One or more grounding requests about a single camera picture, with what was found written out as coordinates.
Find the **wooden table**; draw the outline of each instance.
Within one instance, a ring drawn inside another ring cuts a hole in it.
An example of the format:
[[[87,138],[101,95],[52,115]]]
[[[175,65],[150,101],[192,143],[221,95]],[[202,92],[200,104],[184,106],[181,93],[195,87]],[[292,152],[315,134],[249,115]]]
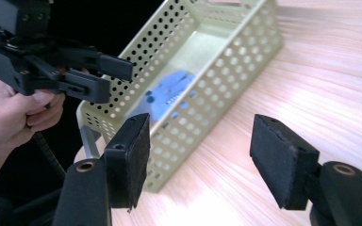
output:
[[[173,178],[114,225],[310,225],[280,210],[249,156],[254,114],[282,121],[320,163],[362,170],[362,1],[278,1],[285,46]]]

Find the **tabletop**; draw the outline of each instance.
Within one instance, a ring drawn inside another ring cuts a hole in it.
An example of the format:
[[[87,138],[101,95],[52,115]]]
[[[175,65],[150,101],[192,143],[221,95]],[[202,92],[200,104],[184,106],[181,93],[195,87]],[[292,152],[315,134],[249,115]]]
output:
[[[279,209],[249,155],[255,114],[303,137],[321,164],[362,170],[362,1],[277,4],[284,47],[158,193],[112,210],[113,225],[310,225],[311,203]]]

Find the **blue object in basket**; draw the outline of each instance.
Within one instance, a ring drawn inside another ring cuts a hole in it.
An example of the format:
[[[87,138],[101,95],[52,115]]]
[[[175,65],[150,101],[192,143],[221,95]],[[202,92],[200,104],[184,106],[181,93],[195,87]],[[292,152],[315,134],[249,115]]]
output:
[[[184,70],[163,77],[152,90],[145,93],[130,117],[149,113],[150,122],[159,121],[193,79],[194,76]]]

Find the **cable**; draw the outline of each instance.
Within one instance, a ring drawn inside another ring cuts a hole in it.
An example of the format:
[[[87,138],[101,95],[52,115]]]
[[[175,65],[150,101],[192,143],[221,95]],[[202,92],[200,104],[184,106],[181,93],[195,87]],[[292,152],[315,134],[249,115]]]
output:
[[[52,152],[51,148],[49,147],[48,143],[46,142],[45,137],[43,137],[43,134],[41,132],[37,132],[37,133],[35,133],[33,138],[37,142],[43,155],[46,157],[46,159],[48,160],[51,167],[58,174],[58,176],[64,180],[66,177],[66,171],[63,169],[63,167],[60,165],[60,163],[56,159],[54,153]]]

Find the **human hand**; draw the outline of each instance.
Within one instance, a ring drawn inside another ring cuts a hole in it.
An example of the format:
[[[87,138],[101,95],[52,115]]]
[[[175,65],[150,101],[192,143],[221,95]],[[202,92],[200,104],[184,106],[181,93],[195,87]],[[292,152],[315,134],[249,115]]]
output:
[[[64,94],[44,90],[24,96],[0,81],[0,150],[11,152],[28,142],[35,132],[58,123],[64,99]]]

